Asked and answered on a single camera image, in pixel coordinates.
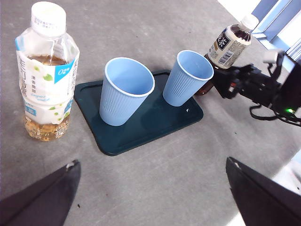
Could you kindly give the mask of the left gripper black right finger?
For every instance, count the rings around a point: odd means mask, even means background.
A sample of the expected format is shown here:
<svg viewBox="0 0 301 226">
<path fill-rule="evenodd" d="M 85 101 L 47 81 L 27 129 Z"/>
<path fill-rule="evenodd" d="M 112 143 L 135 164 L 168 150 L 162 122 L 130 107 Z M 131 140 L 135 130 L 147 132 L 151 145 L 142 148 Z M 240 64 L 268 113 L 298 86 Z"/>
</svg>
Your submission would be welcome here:
<svg viewBox="0 0 301 226">
<path fill-rule="evenodd" d="M 226 160 L 232 196 L 247 226 L 299 226 L 301 196 L 233 157 Z"/>
</svg>

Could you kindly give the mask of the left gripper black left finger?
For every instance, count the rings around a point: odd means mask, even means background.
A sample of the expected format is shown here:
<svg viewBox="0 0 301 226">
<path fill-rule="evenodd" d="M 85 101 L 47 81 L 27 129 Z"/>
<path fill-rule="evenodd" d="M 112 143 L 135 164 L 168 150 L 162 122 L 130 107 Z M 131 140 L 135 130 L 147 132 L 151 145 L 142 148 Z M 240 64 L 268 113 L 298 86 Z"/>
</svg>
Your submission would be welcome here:
<svg viewBox="0 0 301 226">
<path fill-rule="evenodd" d="M 74 201 L 81 164 L 73 160 L 0 201 L 2 226 L 62 226 Z"/>
</svg>

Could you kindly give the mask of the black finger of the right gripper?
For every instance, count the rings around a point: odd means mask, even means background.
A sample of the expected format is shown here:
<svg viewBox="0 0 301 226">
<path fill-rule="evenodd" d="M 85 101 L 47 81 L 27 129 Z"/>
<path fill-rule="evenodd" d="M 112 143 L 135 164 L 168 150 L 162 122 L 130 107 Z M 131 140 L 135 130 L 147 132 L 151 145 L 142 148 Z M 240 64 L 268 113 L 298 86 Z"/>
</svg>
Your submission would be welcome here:
<svg viewBox="0 0 301 226">
<path fill-rule="evenodd" d="M 214 68 L 213 84 L 222 98 L 235 97 L 236 94 L 229 91 L 229 88 L 237 74 L 238 71 L 235 68 L 226 70 Z"/>
</svg>

